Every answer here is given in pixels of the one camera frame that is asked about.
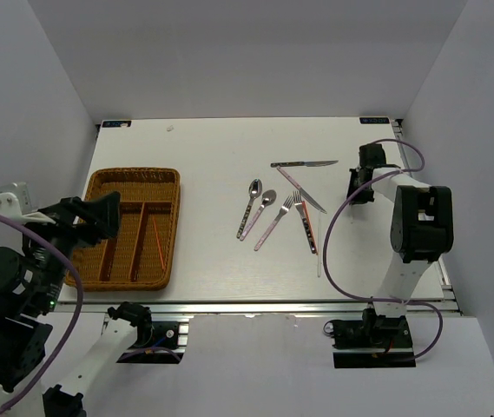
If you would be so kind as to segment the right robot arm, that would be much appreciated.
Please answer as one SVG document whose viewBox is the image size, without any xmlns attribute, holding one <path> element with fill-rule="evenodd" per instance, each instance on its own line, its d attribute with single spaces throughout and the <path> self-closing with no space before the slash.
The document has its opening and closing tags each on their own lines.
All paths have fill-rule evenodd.
<svg viewBox="0 0 494 417">
<path fill-rule="evenodd" d="M 376 315 L 360 325 L 362 339 L 378 347 L 391 338 L 392 330 L 405 319 L 406 306 L 421 277 L 452 248 L 451 189 L 419 182 L 399 166 L 390 164 L 379 141 L 359 148 L 359 165 L 350 173 L 350 205 L 373 202 L 376 194 L 393 204 L 391 262 L 373 297 Z"/>
</svg>

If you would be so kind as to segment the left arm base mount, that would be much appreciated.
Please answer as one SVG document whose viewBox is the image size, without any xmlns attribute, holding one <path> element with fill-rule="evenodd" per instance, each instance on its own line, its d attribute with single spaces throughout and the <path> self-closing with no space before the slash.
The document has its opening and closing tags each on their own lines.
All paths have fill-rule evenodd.
<svg viewBox="0 0 494 417">
<path fill-rule="evenodd" d="M 118 363 L 179 364 L 180 323 L 154 321 L 150 308 L 125 301 L 110 307 L 99 342 Z"/>
</svg>

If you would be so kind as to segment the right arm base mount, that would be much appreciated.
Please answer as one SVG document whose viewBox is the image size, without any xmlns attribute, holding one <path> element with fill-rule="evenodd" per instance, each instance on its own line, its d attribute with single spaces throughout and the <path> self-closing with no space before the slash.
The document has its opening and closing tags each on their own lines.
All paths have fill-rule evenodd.
<svg viewBox="0 0 494 417">
<path fill-rule="evenodd" d="M 412 336 L 405 317 L 395 325 L 378 326 L 363 320 L 332 320 L 323 326 L 333 340 L 336 369 L 416 367 Z"/>
</svg>

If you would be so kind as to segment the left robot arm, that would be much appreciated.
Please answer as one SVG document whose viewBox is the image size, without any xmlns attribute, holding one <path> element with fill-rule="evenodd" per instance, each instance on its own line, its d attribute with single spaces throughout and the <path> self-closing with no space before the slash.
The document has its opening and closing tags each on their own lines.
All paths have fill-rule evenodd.
<svg viewBox="0 0 494 417">
<path fill-rule="evenodd" d="M 39 317 L 54 310 L 64 278 L 76 275 L 74 250 L 117 236 L 120 203 L 112 192 L 33 210 L 23 191 L 0 191 L 0 222 L 23 236 L 21 251 L 0 247 L 0 416 L 83 416 L 92 388 L 107 380 L 124 352 L 150 341 L 150 310 L 124 302 L 109 309 L 112 326 L 76 370 L 53 387 L 42 386 L 59 350 L 46 349 L 53 327 Z"/>
</svg>

